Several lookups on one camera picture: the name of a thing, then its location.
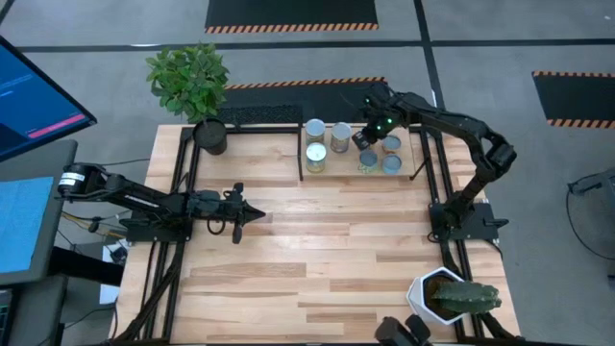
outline blue screen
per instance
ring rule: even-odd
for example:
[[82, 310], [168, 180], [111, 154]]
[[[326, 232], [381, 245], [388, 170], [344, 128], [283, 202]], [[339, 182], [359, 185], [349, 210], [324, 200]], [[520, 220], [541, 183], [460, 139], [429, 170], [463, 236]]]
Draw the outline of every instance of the blue screen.
[[0, 45], [0, 159], [90, 119]]

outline can lid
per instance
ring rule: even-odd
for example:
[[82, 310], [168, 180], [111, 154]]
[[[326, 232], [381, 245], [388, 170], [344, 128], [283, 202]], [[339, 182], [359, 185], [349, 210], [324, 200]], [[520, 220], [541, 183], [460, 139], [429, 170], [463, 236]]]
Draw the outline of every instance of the can lid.
[[327, 148], [322, 143], [311, 143], [307, 147], [306, 156], [312, 161], [323, 160], [327, 156]]
[[374, 153], [371, 149], [363, 150], [358, 156], [358, 159], [362, 164], [368, 167], [374, 166], [378, 163], [378, 155], [376, 155], [376, 153]]
[[338, 122], [332, 128], [333, 136], [337, 139], [348, 139], [352, 132], [353, 130], [350, 128], [350, 125], [345, 122]]
[[382, 166], [391, 170], [398, 170], [402, 167], [402, 159], [397, 155], [387, 155], [382, 159]]
[[325, 123], [320, 119], [310, 119], [306, 123], [306, 133], [310, 136], [320, 136], [325, 133]]
[[382, 140], [382, 145], [387, 149], [396, 150], [402, 147], [402, 141], [397, 136], [389, 135]]

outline monitor screen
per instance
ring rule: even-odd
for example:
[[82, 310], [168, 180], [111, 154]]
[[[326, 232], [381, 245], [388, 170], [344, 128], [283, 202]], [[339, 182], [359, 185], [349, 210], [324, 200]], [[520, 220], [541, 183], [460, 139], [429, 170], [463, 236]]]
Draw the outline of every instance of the monitor screen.
[[95, 123], [93, 115], [0, 37], [0, 161]]

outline black keyboard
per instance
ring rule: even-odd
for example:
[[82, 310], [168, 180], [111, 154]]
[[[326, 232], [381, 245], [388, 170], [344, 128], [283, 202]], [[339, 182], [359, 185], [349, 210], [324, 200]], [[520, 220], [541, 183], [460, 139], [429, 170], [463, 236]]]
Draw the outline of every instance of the black keyboard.
[[12, 290], [0, 288], [0, 345], [2, 346], [9, 344], [14, 304], [15, 299]]

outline black plant pot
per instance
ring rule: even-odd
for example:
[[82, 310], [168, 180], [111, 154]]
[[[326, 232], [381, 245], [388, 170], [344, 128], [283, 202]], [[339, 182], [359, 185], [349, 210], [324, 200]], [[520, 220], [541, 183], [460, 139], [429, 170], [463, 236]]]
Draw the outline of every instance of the black plant pot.
[[207, 119], [208, 125], [198, 123], [192, 130], [192, 138], [199, 147], [212, 155], [220, 155], [227, 150], [227, 128], [218, 119]]

